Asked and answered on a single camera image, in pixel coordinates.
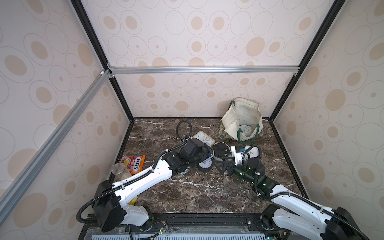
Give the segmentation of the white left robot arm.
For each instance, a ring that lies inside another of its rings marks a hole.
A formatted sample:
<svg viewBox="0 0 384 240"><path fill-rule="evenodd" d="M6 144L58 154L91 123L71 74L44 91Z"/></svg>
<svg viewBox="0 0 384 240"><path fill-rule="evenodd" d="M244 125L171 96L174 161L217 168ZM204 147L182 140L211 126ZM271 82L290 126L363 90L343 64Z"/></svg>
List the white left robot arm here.
<svg viewBox="0 0 384 240"><path fill-rule="evenodd" d="M153 165L140 173L114 183L100 183L94 198L78 210L76 220L85 225L98 225L103 233L120 225L149 230L155 220L152 212L147 207L130 205L130 201L152 186L214 157L215 141L202 131L188 134L181 142L161 151Z"/></svg>

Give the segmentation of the white twin-bell alarm clock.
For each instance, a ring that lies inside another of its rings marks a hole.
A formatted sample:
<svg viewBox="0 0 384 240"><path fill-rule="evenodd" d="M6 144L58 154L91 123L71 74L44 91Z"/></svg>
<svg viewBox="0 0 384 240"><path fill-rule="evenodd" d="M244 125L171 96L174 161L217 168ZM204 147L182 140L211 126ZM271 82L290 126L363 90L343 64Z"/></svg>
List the white twin-bell alarm clock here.
<svg viewBox="0 0 384 240"><path fill-rule="evenodd" d="M241 140L248 140L248 139L252 138L253 129L251 126L240 125L239 130L240 130L239 136L240 136Z"/></svg>

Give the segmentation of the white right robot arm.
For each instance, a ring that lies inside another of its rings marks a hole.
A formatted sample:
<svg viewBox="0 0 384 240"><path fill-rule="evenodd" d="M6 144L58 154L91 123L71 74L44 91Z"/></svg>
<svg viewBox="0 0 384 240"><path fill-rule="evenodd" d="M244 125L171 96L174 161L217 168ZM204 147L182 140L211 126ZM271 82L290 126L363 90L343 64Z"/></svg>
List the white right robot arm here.
<svg viewBox="0 0 384 240"><path fill-rule="evenodd" d="M286 229L310 240L368 239L347 210L317 204L266 176L258 146L216 143L213 151L216 163L221 164L221 174L238 176L260 200L271 202L259 220L265 230Z"/></svg>

